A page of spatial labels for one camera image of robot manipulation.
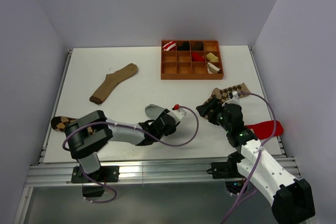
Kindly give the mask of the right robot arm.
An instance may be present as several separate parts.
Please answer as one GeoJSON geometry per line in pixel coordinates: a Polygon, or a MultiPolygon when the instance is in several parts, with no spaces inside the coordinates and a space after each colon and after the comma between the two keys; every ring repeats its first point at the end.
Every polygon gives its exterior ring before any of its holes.
{"type": "Polygon", "coordinates": [[[237,96],[227,102],[212,98],[196,109],[211,124],[221,126],[236,149],[228,156],[225,173],[230,177],[241,175],[252,183],[270,203],[278,223],[301,223],[315,216],[310,184],[286,171],[245,126],[237,96]]]}

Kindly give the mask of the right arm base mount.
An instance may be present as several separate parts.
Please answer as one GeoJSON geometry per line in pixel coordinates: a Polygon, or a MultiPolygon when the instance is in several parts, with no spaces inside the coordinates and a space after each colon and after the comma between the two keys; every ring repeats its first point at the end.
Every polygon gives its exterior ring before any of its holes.
{"type": "Polygon", "coordinates": [[[212,162],[206,172],[212,179],[223,179],[226,190],[232,195],[238,195],[246,181],[246,177],[239,174],[229,161],[212,162]]]}

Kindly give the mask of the beige argyle sock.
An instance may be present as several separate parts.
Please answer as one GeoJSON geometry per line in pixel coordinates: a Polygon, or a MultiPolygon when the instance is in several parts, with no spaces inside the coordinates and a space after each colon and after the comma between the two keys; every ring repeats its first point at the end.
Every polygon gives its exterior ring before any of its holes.
{"type": "Polygon", "coordinates": [[[214,88],[212,90],[211,96],[203,104],[209,103],[212,98],[217,98],[220,100],[220,102],[225,103],[231,99],[229,94],[233,92],[249,93],[250,90],[247,88],[244,82],[241,84],[235,85],[235,86],[224,88],[224,89],[214,88]]]}

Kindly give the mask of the grey sock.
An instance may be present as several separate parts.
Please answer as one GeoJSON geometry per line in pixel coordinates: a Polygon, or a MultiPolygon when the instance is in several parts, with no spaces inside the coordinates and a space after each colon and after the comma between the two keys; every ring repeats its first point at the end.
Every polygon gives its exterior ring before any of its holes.
{"type": "Polygon", "coordinates": [[[155,104],[149,104],[145,107],[145,114],[150,120],[156,120],[163,115],[169,114],[170,110],[155,104]]]}

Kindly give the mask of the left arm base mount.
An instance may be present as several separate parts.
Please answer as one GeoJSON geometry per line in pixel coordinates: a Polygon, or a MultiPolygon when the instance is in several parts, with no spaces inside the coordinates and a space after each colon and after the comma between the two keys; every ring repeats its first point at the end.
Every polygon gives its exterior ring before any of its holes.
{"type": "Polygon", "coordinates": [[[119,179],[119,166],[101,166],[94,173],[84,175],[81,166],[75,166],[72,171],[71,183],[82,184],[82,195],[86,198],[100,198],[105,188],[100,184],[116,183],[119,179]]]}

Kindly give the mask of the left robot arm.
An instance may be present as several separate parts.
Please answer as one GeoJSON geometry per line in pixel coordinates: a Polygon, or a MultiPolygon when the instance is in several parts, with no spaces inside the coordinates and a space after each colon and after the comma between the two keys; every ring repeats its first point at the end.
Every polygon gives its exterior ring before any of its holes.
{"type": "Polygon", "coordinates": [[[125,142],[135,146],[148,146],[176,131],[180,121],[185,117],[183,109],[164,109],[156,119],[147,120],[138,124],[126,124],[109,120],[101,110],[94,111],[73,121],[65,127],[65,135],[71,135],[75,130],[85,125],[93,124],[90,134],[83,128],[67,138],[71,157],[76,159],[83,169],[83,175],[91,182],[98,181],[102,176],[102,168],[97,152],[108,141],[125,142]]]}

